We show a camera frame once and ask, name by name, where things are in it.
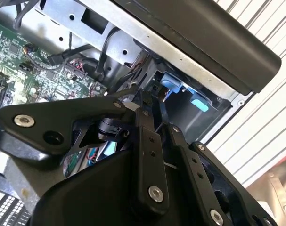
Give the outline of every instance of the green circuit board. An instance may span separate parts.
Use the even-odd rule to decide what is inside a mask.
[[[103,95],[106,91],[77,62],[59,70],[39,70],[26,57],[27,40],[0,25],[0,107]],[[49,56],[39,47],[32,59],[48,67]]]

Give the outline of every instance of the metal bracket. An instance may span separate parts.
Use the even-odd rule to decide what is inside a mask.
[[[0,150],[49,168],[68,152],[102,143],[95,123],[104,115],[121,118],[125,112],[126,107],[111,96],[8,106],[0,109]],[[12,119],[17,115],[29,115],[34,124],[16,125]]]
[[[266,220],[276,226],[271,216],[242,187],[234,176],[223,166],[214,154],[202,143],[194,142],[190,149],[198,154],[204,167],[208,169],[208,177],[212,177],[212,190],[224,212],[232,219],[234,225],[267,225]]]
[[[136,110],[131,204],[144,218],[164,215],[169,209],[169,193],[161,137],[154,132],[153,115],[147,111],[151,99],[141,90],[137,97],[141,108]]]
[[[181,173],[191,212],[201,220],[198,225],[216,223],[231,226],[230,219],[224,214],[216,199],[197,153],[189,150],[181,130],[170,124],[166,127],[166,135],[166,141],[170,142],[172,148],[170,152]]]

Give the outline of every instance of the silver screw head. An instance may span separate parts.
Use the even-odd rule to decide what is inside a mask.
[[[121,108],[121,105],[118,102],[114,102],[114,106]]]
[[[219,212],[217,212],[216,210],[211,210],[210,215],[211,215],[211,218],[213,219],[213,221],[217,225],[219,225],[219,226],[223,225],[223,219],[222,219],[222,216],[219,214]]]
[[[17,126],[24,127],[24,128],[29,128],[29,127],[32,127],[35,124],[35,120],[31,116],[29,116],[29,115],[20,114],[20,115],[17,115],[14,118],[14,123]]]
[[[162,202],[163,201],[163,192],[157,186],[151,186],[148,189],[148,193],[151,199],[155,202]]]
[[[179,131],[180,131],[180,129],[177,128],[176,126],[173,126],[173,130],[174,130],[175,132],[179,132]]]
[[[202,145],[197,145],[197,147],[198,147],[201,151],[204,151],[204,150],[205,150],[204,146],[202,146]]]
[[[149,116],[149,113],[146,112],[146,111],[143,111],[143,114],[144,114],[145,116]]]
[[[268,226],[273,226],[273,224],[267,218],[264,218],[264,221]]]

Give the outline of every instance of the white radiator panel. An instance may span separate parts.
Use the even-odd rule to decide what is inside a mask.
[[[276,77],[208,144],[247,187],[286,155],[286,0],[216,2],[282,58]]]

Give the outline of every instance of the connector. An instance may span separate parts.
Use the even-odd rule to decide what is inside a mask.
[[[54,55],[48,56],[48,61],[50,65],[56,66],[56,65],[62,64],[65,61],[65,59],[62,53],[60,53],[60,54],[54,54]]]

